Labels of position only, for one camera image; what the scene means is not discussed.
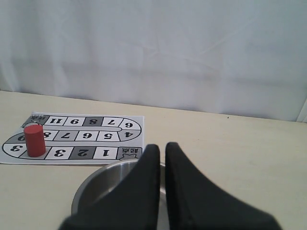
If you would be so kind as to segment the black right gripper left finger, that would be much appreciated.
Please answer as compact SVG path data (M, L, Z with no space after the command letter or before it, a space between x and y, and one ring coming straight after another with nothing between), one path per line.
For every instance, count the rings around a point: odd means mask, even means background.
M146 146L129 173L105 195L94 194L93 183L107 171L104 167L89 176L78 188L72 214L61 230L155 230L160 200L160 150Z

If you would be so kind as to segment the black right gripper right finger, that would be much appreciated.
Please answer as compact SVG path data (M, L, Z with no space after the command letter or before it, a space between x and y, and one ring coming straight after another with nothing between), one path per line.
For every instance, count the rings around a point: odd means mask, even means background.
M188 159L180 146L165 148L165 190L172 230L279 230L269 213L218 187Z

